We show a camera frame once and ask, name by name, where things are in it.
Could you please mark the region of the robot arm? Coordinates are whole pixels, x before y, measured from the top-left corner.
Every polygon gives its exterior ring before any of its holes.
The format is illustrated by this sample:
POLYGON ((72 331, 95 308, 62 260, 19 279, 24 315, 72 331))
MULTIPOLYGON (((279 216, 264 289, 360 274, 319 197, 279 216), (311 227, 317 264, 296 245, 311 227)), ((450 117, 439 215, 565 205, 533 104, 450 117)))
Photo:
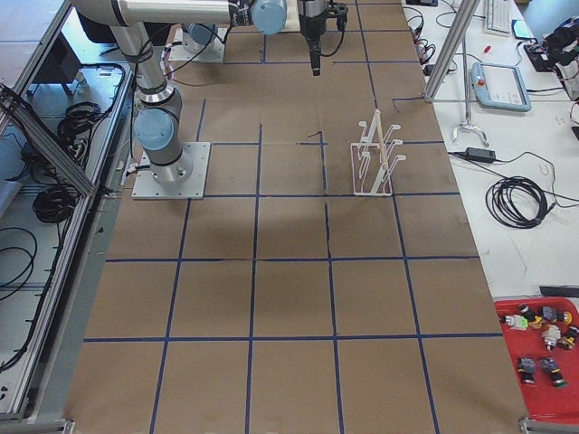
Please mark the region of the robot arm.
POLYGON ((182 99, 167 81, 153 52, 146 23, 251 24, 251 1, 74 1, 76 10, 107 25, 137 81, 144 104, 134 121, 134 133, 144 148, 153 177, 160 184, 177 184, 194 169, 178 138, 182 99))
MULTIPOLYGON (((288 6, 286 1, 229 1, 230 26, 255 26, 261 33, 279 33, 286 25, 288 6)), ((320 75, 321 36, 327 29, 330 16, 328 1, 298 1, 299 31, 308 46, 310 66, 314 76, 320 75)))

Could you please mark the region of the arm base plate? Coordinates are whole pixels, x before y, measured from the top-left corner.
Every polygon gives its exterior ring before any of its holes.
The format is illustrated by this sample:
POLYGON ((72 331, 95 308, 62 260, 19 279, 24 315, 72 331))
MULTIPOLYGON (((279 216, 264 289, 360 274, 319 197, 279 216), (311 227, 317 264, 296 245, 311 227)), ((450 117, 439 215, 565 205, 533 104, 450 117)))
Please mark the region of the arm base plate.
POLYGON ((132 190, 136 200, 180 200, 204 198, 210 142, 183 142, 182 155, 172 165, 159 166, 150 162, 144 151, 132 190))
POLYGON ((166 59, 168 61, 223 63, 224 53, 225 45, 217 37, 204 47, 203 43, 195 42, 182 28, 177 28, 166 59))

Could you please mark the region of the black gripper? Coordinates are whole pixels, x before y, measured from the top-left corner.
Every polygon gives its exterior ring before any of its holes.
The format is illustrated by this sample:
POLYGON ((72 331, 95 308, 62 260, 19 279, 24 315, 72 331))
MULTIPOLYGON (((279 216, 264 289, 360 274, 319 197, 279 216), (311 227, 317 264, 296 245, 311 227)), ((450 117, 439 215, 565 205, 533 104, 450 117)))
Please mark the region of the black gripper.
POLYGON ((321 73, 320 38, 327 29, 326 20, 326 14, 318 14, 313 17, 308 17, 303 14, 299 16, 300 32, 304 36, 309 49, 312 51, 309 54, 309 58, 313 76, 319 76, 321 73))

